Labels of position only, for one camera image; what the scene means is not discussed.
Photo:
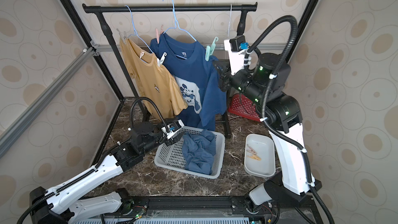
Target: bracket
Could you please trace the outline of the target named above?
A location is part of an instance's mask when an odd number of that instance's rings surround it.
[[[250,213],[247,210],[246,204],[244,202],[244,197],[239,197],[239,198],[232,197],[231,204],[232,204],[232,214],[242,214],[244,216],[253,216],[253,217],[264,216],[265,214],[271,214],[271,212],[269,210],[266,210],[266,208],[264,207],[262,207],[256,213]]]
[[[98,44],[94,42],[93,40],[90,41],[91,47],[96,48],[98,47]]]

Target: blue t-shirt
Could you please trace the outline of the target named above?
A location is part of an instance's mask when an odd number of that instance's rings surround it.
[[[150,48],[159,59],[167,53],[163,65],[188,104],[178,117],[186,126],[215,130],[216,114],[226,111],[226,93],[218,88],[218,73],[212,65],[217,58],[210,56],[206,61],[206,50],[199,42],[178,42],[166,33],[160,35],[159,43],[152,39]]]

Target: white laundry basket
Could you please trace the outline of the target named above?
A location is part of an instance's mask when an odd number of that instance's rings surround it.
[[[181,130],[178,131],[180,134],[183,131],[187,131],[190,134],[200,135],[203,129],[195,128],[195,127],[182,127]],[[199,177],[206,177],[210,179],[216,179],[221,172],[222,160],[224,159],[224,148],[225,148],[225,137],[219,132],[212,132],[216,137],[216,155],[214,156],[213,167],[211,168],[212,174],[206,175],[202,173],[192,172],[189,170],[185,170],[185,164],[187,163],[182,156],[182,144],[183,140],[171,145],[166,146],[165,144],[161,144],[156,151],[155,156],[155,164],[159,167],[163,167],[166,169],[172,169],[178,172],[183,172],[191,175],[197,175]]]

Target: white plastic tray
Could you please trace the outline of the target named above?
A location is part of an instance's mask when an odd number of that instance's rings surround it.
[[[187,131],[190,134],[200,135],[203,129],[195,128],[195,127],[182,127],[181,130],[178,131],[178,134],[182,131]],[[214,156],[213,167],[211,168],[212,174],[206,175],[202,173],[192,172],[189,170],[185,170],[185,164],[187,163],[182,156],[182,144],[183,140],[171,145],[166,146],[165,144],[161,144],[156,151],[155,156],[155,164],[159,167],[163,167],[166,169],[172,169],[178,172],[183,172],[191,175],[197,175],[199,177],[206,177],[210,179],[216,179],[221,172],[222,160],[224,159],[224,148],[225,148],[225,137],[219,132],[212,132],[216,136],[216,155]]]
[[[249,158],[252,154],[247,152],[247,145],[252,147],[260,161]],[[271,138],[258,134],[249,134],[246,137],[245,171],[256,177],[270,177],[275,174],[275,147]]]

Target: red plastic basket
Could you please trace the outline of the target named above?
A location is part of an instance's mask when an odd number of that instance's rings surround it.
[[[240,100],[239,93],[236,93],[234,96],[232,96],[231,103],[228,107],[228,112],[260,122],[260,117],[256,113],[256,106],[253,105],[253,102],[244,95],[241,95]]]

